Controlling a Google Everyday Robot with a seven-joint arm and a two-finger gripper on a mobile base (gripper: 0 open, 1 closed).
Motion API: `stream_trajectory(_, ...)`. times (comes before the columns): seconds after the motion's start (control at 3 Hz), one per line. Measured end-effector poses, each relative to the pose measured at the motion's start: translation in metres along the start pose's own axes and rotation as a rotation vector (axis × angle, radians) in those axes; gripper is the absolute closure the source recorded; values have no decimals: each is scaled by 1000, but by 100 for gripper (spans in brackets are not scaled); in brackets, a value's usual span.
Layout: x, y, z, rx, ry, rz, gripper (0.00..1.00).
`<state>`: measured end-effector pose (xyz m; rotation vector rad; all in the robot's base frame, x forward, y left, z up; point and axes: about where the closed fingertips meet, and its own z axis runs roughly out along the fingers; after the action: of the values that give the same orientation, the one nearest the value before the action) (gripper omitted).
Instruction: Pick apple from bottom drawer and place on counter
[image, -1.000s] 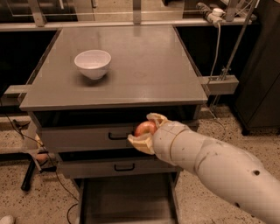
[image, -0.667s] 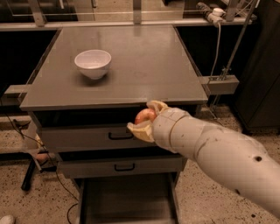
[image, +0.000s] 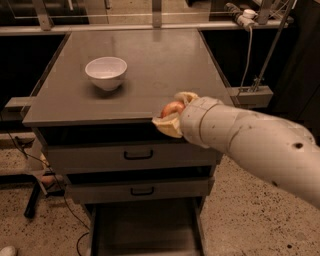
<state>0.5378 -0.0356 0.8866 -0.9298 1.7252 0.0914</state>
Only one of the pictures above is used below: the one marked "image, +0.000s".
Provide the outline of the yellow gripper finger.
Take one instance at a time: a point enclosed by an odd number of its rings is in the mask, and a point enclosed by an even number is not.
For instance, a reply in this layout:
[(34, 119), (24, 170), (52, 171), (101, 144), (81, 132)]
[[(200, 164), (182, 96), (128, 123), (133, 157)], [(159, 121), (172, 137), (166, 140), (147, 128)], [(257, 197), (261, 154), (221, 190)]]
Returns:
[(154, 117), (152, 123), (162, 134), (173, 138), (182, 138), (180, 129), (180, 115), (178, 113), (170, 114), (164, 118)]
[(176, 101), (182, 102), (185, 106), (190, 104), (192, 101), (198, 99), (199, 96), (194, 92), (178, 92), (174, 95)]

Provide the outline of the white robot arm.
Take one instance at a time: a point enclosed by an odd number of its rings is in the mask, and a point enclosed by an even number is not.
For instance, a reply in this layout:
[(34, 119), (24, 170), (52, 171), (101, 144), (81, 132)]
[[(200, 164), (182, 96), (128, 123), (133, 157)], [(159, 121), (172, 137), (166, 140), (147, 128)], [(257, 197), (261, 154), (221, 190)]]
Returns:
[(180, 92), (152, 123), (163, 134), (215, 149), (257, 178), (320, 208), (320, 148), (302, 125)]

